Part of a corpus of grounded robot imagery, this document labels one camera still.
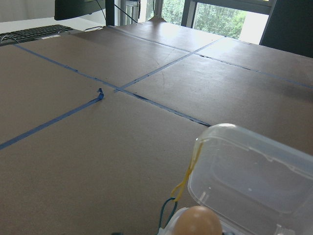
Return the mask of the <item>brown egg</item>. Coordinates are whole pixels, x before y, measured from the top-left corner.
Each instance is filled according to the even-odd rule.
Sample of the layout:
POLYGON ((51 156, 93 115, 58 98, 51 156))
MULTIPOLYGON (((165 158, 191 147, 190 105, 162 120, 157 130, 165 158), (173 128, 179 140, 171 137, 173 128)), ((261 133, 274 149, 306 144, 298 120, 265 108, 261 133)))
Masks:
POLYGON ((222 226, 217 215, 209 208, 193 206, 177 219, 173 235, 221 235, 222 226))

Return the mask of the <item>clear plastic egg box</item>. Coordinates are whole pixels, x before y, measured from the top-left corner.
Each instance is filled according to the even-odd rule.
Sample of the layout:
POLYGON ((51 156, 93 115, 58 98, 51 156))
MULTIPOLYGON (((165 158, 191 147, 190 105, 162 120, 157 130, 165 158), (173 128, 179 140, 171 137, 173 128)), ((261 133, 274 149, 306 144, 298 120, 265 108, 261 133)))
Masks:
POLYGON ((240 126, 206 129, 184 189, 219 218, 224 235, 310 235, 313 158, 240 126))

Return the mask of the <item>blue tape line crosswise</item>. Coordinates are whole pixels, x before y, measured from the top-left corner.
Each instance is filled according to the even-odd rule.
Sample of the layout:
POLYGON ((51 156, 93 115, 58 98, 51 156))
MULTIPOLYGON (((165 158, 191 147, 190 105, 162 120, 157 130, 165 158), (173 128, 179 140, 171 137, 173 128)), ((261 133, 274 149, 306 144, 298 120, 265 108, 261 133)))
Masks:
POLYGON ((30 54, 33 54, 33 55, 35 55, 35 56, 37 56, 37 57, 40 57, 40 58, 42 58, 42 59, 44 59, 44 60, 47 60, 47 61, 49 61, 49 62, 51 62, 51 63, 53 63, 53 64, 56 64, 56 65, 58 65, 58 66, 61 66, 62 68, 65 68, 65 69, 70 70, 70 71, 72 71, 72 72, 74 72, 74 73, 76 73, 76 74, 79 74, 79 75, 81 75, 81 76, 83 76, 83 77, 85 77, 85 78, 88 78, 88 79, 91 79, 91 80, 100 82, 100 83, 102 83, 102 84, 104 84, 104 85, 106 85, 106 86, 109 86, 109 87, 111 87, 111 88, 117 90, 118 92, 122 92, 122 93, 128 94, 128 95, 130 95, 130 96, 132 96, 132 97, 135 97, 135 98, 137 98, 137 99, 139 99, 139 100, 142 100, 142 101, 145 101, 145 102, 147 102, 147 103, 150 103, 150 104, 152 104, 152 105, 154 105, 154 106, 157 106, 157 107, 159 107, 159 108, 161 108, 161 109, 164 109, 164 110, 166 110, 166 111, 168 111, 168 112, 170 112, 170 113, 173 113, 173 114, 178 115, 178 116, 180 116, 180 117, 186 118, 186 119, 188 119, 188 120, 191 120, 191 121, 196 122, 196 123, 198 123, 198 124, 201 124, 201 125, 203 125, 203 126, 206 126, 206 127, 212 126, 211 124, 209 124, 209 123, 207 123, 207 122, 204 122, 204 121, 202 121, 202 120, 200 120, 200 119, 198 119, 198 118, 194 118, 194 117, 192 117, 192 116, 190 116, 190 115, 184 114, 184 113, 179 112, 179 111, 177 111, 177 110, 175 110, 175 109, 172 109, 172 108, 169 108, 169 107, 167 107, 167 106, 165 106, 165 105, 162 105, 162 104, 160 104, 160 103, 154 102, 154 101, 152 101, 152 100, 150 100, 150 99, 148 99, 148 98, 145 98, 145 97, 143 97, 143 96, 141 96, 141 95, 138 95, 138 94, 132 93, 132 92, 130 92, 130 91, 127 91, 127 90, 125 90, 124 88, 115 86, 115 85, 113 85, 113 84, 111 84, 111 83, 109 83, 109 82, 106 82, 106 81, 104 81, 104 80, 101 80, 101 79, 99 79, 99 78, 97 78, 97 77, 93 77, 93 76, 87 75, 87 74, 85 74, 85 73, 82 73, 82 72, 78 71, 77 69, 74 69, 74 68, 72 68, 72 67, 70 67, 70 66, 68 66, 68 65, 59 63, 59 62, 57 62, 57 61, 55 61, 55 60, 52 60, 52 59, 50 59, 50 58, 48 58, 48 57, 45 57, 45 56, 43 56, 43 55, 40 55, 40 54, 38 54, 38 53, 36 53, 36 52, 30 50, 30 49, 27 49, 27 48, 24 48, 24 47, 22 47, 22 46, 19 46, 18 44, 15 44, 14 46, 17 47, 17 48, 19 48, 19 49, 22 49, 22 50, 24 50, 24 51, 26 51, 26 52, 28 52, 28 53, 30 53, 30 54))

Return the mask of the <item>yellow rubber band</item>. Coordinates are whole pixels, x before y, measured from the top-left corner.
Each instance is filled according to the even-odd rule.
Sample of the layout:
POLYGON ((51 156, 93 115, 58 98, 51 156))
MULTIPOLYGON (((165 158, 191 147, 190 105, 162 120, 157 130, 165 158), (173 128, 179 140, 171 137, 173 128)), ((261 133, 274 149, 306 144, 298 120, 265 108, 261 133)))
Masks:
POLYGON ((199 159, 201 150, 202 150, 203 142, 200 142, 199 146, 196 147, 193 151, 192 158, 189 162, 188 168, 184 174, 183 180, 173 188, 170 196, 174 198, 174 202, 178 202, 183 194, 186 183, 189 180, 191 173, 193 172, 195 165, 199 159))

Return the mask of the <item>green rubber band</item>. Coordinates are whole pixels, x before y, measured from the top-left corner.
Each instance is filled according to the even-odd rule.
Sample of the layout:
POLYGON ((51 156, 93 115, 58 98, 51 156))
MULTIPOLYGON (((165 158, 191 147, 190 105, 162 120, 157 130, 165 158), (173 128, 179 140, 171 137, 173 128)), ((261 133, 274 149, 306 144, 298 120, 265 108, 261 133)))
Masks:
POLYGON ((158 228, 165 228, 168 225, 177 207, 178 202, 175 197, 170 197, 163 203, 159 213, 158 228))

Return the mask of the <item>black monitor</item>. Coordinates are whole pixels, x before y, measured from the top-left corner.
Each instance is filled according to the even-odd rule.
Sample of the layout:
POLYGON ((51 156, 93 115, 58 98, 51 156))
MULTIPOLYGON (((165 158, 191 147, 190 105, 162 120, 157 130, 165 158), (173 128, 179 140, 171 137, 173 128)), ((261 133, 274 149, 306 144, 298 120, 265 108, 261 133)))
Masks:
POLYGON ((113 0, 55 0, 54 19, 68 20, 105 10, 106 25, 115 23, 113 0))

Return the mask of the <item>black keyboard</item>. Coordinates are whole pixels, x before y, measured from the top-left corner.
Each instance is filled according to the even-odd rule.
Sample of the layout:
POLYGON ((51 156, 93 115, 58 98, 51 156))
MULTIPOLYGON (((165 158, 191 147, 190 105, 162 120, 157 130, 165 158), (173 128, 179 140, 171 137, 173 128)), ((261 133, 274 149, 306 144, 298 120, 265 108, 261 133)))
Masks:
POLYGON ((35 40, 41 40, 49 37, 63 36, 80 32, 68 26, 55 24, 29 29, 22 29, 0 34, 0 45, 11 45, 35 40))

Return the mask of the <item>dark office chair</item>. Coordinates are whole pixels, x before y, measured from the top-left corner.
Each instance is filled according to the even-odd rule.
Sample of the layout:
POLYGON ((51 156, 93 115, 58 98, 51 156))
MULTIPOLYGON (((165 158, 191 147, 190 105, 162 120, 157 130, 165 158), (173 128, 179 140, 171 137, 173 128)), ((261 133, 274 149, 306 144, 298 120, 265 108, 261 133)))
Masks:
POLYGON ((313 2, 276 0, 260 45, 312 58, 313 2))

